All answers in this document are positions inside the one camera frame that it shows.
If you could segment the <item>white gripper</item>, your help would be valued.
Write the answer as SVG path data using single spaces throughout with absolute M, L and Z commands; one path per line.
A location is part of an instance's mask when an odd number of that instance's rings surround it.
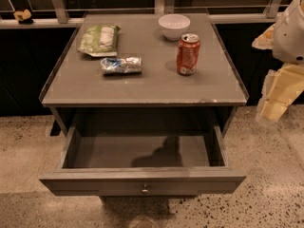
M 293 0 L 252 47 L 273 49 L 273 56 L 285 63 L 268 71 L 256 107 L 260 119 L 277 122 L 304 91 L 304 0 Z

